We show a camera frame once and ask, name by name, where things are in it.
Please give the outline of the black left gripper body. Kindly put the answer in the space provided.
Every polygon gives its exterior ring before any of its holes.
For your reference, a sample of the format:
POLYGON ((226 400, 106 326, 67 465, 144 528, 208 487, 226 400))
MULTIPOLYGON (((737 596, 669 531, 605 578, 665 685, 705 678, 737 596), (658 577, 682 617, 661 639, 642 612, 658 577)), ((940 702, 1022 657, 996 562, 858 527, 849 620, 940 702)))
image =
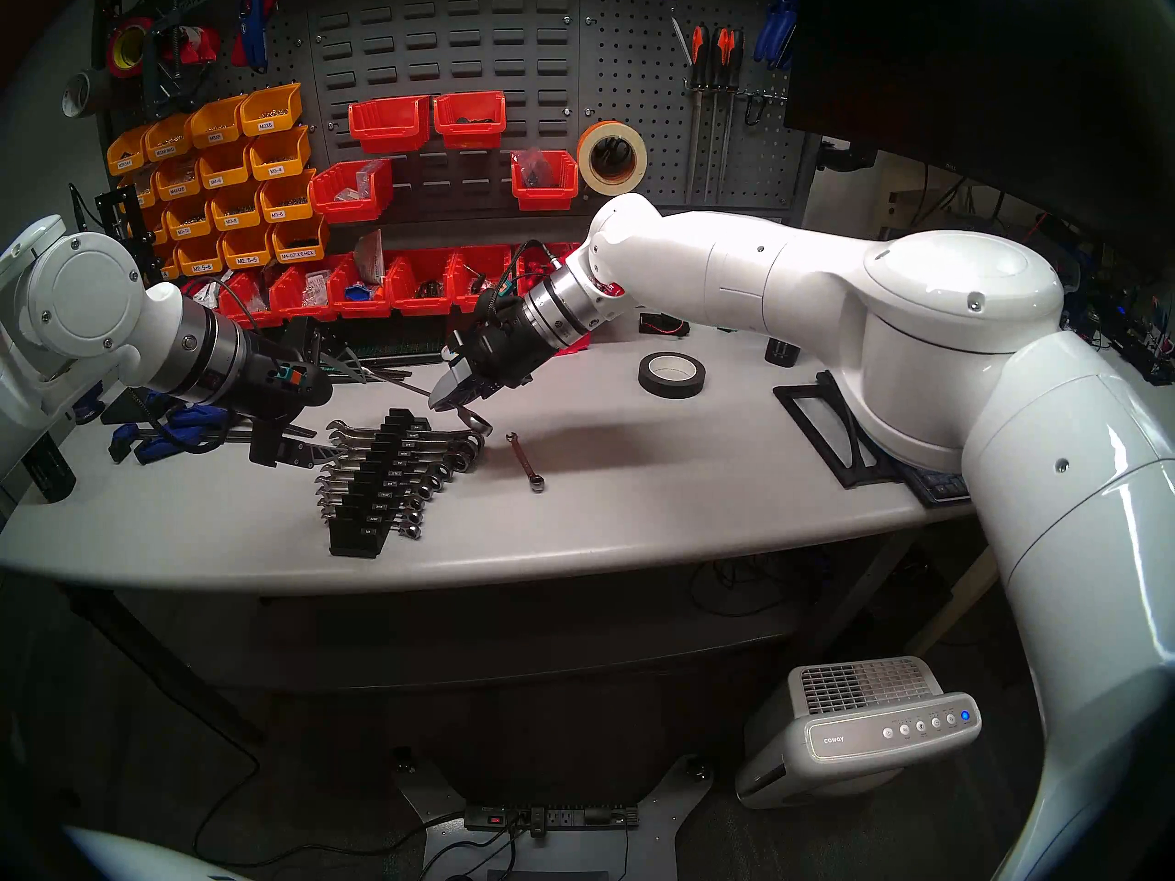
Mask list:
POLYGON ((251 421, 249 459, 275 466, 274 451, 306 406, 325 406, 333 383, 317 365, 317 324, 290 324, 278 342, 244 332, 241 413, 251 421))

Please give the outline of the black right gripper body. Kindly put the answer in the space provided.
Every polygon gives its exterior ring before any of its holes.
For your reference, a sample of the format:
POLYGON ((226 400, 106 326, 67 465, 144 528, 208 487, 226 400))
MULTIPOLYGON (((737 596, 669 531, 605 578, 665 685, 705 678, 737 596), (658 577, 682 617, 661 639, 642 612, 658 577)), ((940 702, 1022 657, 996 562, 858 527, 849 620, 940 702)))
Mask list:
POLYGON ((505 323, 488 318, 450 331, 450 351, 466 357, 483 378, 483 391, 518 388, 553 357, 553 347, 524 317, 505 323))

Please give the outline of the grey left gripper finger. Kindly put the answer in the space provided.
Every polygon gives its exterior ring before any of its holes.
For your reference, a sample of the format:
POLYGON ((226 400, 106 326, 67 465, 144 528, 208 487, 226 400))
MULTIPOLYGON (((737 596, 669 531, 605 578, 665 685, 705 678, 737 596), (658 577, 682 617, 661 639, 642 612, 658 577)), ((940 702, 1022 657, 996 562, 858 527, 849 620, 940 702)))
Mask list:
POLYGON ((358 384, 387 383, 388 378, 365 366, 345 343, 322 342, 317 347, 317 365, 333 378, 358 384))
POLYGON ((345 449, 334 445, 318 445, 302 436, 278 435, 274 451, 274 465, 296 468, 318 468, 335 462, 345 449))

